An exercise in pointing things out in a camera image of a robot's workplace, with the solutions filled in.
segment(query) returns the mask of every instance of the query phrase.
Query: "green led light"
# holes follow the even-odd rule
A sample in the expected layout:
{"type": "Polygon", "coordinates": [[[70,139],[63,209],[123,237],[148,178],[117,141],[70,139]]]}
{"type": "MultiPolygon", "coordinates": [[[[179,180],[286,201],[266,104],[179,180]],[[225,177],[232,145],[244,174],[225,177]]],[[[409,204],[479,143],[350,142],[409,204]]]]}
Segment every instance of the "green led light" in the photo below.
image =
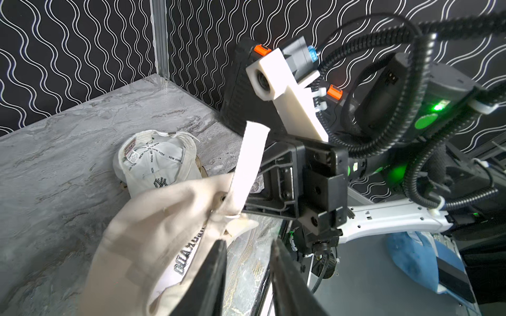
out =
{"type": "Polygon", "coordinates": [[[407,165],[400,165],[392,168],[387,174],[387,181],[391,184],[396,184],[404,178],[407,165]]]}
{"type": "Polygon", "coordinates": [[[450,103],[450,100],[441,100],[438,104],[436,104],[432,110],[433,111],[442,111],[446,106],[450,103]]]}
{"type": "Polygon", "coordinates": [[[429,126],[432,123],[434,123],[434,121],[437,118],[438,118],[438,115],[436,113],[424,115],[421,118],[419,118],[418,120],[416,120],[416,122],[414,124],[414,128],[416,128],[416,129],[426,128],[427,126],[429,126]]]}

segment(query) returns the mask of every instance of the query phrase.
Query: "black wall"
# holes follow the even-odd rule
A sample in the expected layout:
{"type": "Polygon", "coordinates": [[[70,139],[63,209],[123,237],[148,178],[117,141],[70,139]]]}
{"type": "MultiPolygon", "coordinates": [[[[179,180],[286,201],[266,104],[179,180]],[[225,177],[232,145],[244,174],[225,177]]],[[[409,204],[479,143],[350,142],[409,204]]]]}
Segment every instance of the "black wall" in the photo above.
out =
{"type": "Polygon", "coordinates": [[[156,72],[149,0],[0,9],[0,136],[156,72]]]}
{"type": "MultiPolygon", "coordinates": [[[[315,46],[338,25],[368,13],[396,12],[415,22],[445,20],[506,9],[499,0],[167,0],[170,79],[205,103],[219,109],[223,101],[227,66],[235,45],[251,37],[276,48],[295,35],[315,46]]],[[[323,56],[345,41],[397,25],[391,19],[372,19],[346,28],[323,56]]],[[[344,60],[327,80],[346,89],[373,60],[406,46],[368,50],[344,60]]],[[[485,87],[506,80],[506,40],[502,37],[438,43],[434,58],[448,63],[485,87]]],[[[361,99],[374,77],[355,92],[361,99]]],[[[465,152],[506,130],[505,108],[483,116],[463,130],[453,142],[465,152]]],[[[353,187],[374,202],[389,196],[379,176],[353,187]]]]}

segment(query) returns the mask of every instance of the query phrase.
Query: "gray marble tabletop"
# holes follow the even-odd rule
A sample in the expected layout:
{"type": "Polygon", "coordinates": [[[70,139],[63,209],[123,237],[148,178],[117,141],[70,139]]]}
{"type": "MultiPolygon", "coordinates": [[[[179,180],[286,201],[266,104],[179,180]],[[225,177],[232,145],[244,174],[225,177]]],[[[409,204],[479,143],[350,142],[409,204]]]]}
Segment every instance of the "gray marble tabletop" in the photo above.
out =
{"type": "MultiPolygon", "coordinates": [[[[76,315],[102,233],[130,198],[113,154],[146,129],[196,135],[209,175],[237,162],[241,138],[158,75],[0,138],[0,315],[76,315]]],[[[260,225],[228,249],[225,315],[248,314],[279,231],[280,220],[252,217],[260,225]]]]}

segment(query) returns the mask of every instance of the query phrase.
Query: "black metal bracket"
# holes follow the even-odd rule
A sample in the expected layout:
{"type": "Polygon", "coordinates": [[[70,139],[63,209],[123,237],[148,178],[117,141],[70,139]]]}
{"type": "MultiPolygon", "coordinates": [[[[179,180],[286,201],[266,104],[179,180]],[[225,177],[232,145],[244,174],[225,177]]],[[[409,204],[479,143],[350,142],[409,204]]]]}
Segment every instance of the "black metal bracket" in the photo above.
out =
{"type": "Polygon", "coordinates": [[[292,258],[279,239],[272,242],[270,268],[276,315],[327,315],[302,280],[292,258]]]}
{"type": "Polygon", "coordinates": [[[348,204],[348,151],[315,140],[276,136],[262,159],[264,189],[244,212],[300,221],[317,236],[340,236],[348,204]]]}

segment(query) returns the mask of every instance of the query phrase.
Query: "baseball cap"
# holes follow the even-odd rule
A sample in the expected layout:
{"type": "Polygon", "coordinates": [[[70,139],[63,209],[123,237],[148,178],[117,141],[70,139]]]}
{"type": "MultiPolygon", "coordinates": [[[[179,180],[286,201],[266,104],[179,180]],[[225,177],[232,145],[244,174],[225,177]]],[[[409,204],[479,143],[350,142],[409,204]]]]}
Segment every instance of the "baseball cap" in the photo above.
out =
{"type": "Polygon", "coordinates": [[[193,139],[197,138],[184,131],[150,129],[136,133],[114,157],[114,173],[126,183],[132,198],[148,189],[201,179],[193,139]]]}

